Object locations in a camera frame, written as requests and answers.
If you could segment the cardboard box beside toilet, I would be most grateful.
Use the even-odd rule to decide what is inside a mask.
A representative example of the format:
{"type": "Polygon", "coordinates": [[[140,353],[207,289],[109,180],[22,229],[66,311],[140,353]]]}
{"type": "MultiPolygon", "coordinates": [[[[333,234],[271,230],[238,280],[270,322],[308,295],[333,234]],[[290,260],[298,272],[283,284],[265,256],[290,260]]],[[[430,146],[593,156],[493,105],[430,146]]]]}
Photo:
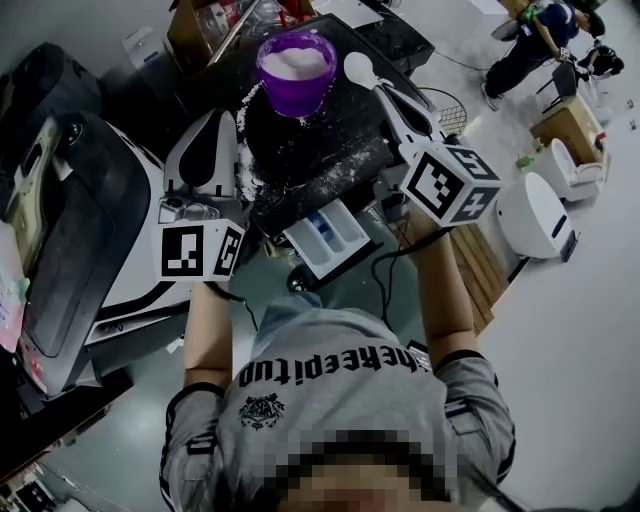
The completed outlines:
{"type": "Polygon", "coordinates": [[[606,137],[605,130],[579,95],[554,107],[530,133],[544,146],[554,139],[560,140],[576,164],[604,161],[604,153],[596,146],[596,140],[606,137]]]}

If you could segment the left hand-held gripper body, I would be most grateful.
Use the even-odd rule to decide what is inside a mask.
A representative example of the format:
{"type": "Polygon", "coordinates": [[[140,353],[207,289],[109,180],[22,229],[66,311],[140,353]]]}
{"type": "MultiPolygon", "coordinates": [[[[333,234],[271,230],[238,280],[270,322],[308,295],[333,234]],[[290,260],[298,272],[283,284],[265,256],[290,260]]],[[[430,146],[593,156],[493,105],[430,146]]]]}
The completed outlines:
{"type": "Polygon", "coordinates": [[[160,281],[230,280],[249,227],[250,204],[236,197],[165,194],[152,226],[153,261],[160,281]]]}

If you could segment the person's left shoe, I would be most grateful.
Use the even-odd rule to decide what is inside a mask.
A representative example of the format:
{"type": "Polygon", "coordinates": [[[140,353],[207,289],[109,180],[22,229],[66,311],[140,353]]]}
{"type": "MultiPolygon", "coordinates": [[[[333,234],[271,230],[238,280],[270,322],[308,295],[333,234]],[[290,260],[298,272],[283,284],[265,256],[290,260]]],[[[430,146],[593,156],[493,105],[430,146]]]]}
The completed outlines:
{"type": "Polygon", "coordinates": [[[291,270],[287,277],[287,289],[294,292],[306,292],[314,289],[317,281],[314,273],[304,264],[298,265],[291,270]]]}

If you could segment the person's right forearm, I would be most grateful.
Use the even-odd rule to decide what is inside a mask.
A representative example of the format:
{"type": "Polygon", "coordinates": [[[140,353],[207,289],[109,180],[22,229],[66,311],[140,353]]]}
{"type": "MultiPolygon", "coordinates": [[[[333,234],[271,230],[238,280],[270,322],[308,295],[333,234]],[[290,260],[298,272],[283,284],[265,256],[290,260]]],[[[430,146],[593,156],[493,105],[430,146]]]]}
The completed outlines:
{"type": "Polygon", "coordinates": [[[422,323],[431,365],[477,348],[469,295],[445,234],[410,255],[417,271],[422,323]]]}

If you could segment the dark wooden desk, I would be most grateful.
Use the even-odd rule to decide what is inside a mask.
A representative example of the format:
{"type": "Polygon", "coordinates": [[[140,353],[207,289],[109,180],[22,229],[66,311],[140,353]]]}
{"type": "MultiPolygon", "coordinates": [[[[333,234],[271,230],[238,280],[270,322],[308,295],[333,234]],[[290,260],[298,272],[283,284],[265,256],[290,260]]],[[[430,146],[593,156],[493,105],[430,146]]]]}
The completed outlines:
{"type": "Polygon", "coordinates": [[[17,359],[0,348],[0,485],[64,436],[104,414],[131,387],[128,373],[118,370],[99,387],[77,387],[50,399],[36,390],[17,359]]]}

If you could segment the white toilet with open lid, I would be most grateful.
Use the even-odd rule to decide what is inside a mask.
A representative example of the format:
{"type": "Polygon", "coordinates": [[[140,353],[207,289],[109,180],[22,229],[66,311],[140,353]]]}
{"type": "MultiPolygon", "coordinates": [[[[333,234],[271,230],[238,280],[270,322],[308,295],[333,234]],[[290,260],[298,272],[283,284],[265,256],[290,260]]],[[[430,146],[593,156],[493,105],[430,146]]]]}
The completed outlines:
{"type": "Polygon", "coordinates": [[[609,171],[607,161],[576,164],[565,144],[557,138],[551,141],[549,149],[552,157],[549,184],[560,199],[579,202],[600,194],[609,171]]]}

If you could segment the open cardboard box with clutter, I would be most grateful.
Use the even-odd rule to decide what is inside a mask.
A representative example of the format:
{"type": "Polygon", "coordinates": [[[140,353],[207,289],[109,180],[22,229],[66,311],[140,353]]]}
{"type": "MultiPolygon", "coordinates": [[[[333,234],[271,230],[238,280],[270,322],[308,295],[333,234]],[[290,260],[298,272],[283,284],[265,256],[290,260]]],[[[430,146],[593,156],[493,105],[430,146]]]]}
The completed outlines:
{"type": "Polygon", "coordinates": [[[167,32],[185,76],[204,69],[232,29],[257,0],[171,0],[167,32]]]}

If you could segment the pink packet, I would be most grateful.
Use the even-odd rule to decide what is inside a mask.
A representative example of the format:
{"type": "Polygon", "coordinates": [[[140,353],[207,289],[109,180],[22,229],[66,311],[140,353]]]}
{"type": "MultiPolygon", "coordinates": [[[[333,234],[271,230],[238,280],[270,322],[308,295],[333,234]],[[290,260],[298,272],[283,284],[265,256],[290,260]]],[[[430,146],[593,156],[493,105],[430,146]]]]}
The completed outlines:
{"type": "Polygon", "coordinates": [[[29,285],[15,231],[0,221],[0,346],[9,353],[17,349],[29,285]]]}

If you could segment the white flat panel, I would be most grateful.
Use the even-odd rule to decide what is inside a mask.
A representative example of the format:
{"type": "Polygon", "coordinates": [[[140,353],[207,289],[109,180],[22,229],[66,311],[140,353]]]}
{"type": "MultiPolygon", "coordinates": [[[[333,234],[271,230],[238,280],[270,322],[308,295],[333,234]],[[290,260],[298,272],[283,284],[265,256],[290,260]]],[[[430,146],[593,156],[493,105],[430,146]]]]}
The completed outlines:
{"type": "Polygon", "coordinates": [[[313,9],[321,14],[333,14],[353,29],[378,23],[383,17],[361,0],[310,0],[313,9]]]}

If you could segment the black speckled appliance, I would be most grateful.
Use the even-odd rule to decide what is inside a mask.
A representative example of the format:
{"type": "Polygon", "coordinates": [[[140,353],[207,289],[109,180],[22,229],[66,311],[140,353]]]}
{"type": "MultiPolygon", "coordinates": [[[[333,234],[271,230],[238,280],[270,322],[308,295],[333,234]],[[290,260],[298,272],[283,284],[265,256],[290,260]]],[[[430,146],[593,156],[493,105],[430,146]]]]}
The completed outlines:
{"type": "Polygon", "coordinates": [[[435,52],[434,45],[411,25],[392,12],[382,12],[382,20],[356,28],[399,71],[411,77],[435,52]]]}

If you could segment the white plastic spoon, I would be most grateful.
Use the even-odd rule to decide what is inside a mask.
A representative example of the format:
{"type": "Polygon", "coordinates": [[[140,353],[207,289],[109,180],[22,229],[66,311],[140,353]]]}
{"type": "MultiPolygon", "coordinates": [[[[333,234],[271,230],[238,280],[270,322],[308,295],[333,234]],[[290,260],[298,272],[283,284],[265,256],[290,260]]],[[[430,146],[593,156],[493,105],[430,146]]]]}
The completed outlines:
{"type": "Polygon", "coordinates": [[[395,87],[390,80],[379,78],[374,73],[370,58],[360,52],[350,52],[344,58],[343,70],[349,81],[367,90],[373,90],[376,87],[395,87]]]}

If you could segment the person's grey printed t-shirt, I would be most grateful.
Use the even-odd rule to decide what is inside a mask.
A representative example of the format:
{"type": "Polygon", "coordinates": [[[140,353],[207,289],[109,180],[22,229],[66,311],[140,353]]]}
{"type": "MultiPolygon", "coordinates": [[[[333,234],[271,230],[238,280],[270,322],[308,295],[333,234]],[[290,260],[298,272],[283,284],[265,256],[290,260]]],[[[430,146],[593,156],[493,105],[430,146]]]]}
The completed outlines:
{"type": "Polygon", "coordinates": [[[425,497],[458,502],[508,474],[515,426],[479,352],[429,369],[372,316],[307,302],[269,312],[257,340],[228,387],[194,383],[168,405],[159,480],[173,512],[265,507],[348,455],[396,465],[425,497]]]}

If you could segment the person's left forearm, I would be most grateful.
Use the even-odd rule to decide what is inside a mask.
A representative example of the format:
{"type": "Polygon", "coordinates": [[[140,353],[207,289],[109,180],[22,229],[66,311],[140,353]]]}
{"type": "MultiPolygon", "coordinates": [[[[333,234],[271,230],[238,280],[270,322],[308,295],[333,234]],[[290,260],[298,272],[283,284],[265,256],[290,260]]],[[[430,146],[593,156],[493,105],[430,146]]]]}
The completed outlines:
{"type": "Polygon", "coordinates": [[[206,283],[192,286],[183,345],[184,385],[232,381],[233,333],[229,302],[206,283]]]}

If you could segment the wooden slatted platform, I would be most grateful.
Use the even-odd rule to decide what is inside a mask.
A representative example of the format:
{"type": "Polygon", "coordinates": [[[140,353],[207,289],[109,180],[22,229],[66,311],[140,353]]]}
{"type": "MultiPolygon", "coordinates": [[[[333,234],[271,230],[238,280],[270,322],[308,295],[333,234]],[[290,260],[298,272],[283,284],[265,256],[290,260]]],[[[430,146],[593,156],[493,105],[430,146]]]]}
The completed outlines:
{"type": "Polygon", "coordinates": [[[508,288],[507,276],[476,224],[456,226],[450,238],[479,335],[494,318],[492,308],[508,288]]]}

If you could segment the white detergent drawer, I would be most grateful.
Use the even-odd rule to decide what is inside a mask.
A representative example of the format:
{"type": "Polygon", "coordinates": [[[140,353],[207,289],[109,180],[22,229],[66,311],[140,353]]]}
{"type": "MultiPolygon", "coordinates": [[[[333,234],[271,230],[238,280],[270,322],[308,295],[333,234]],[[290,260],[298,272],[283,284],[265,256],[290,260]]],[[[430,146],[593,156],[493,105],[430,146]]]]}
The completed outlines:
{"type": "Polygon", "coordinates": [[[340,199],[285,229],[284,235],[317,279],[325,278],[370,241],[340,199]]]}

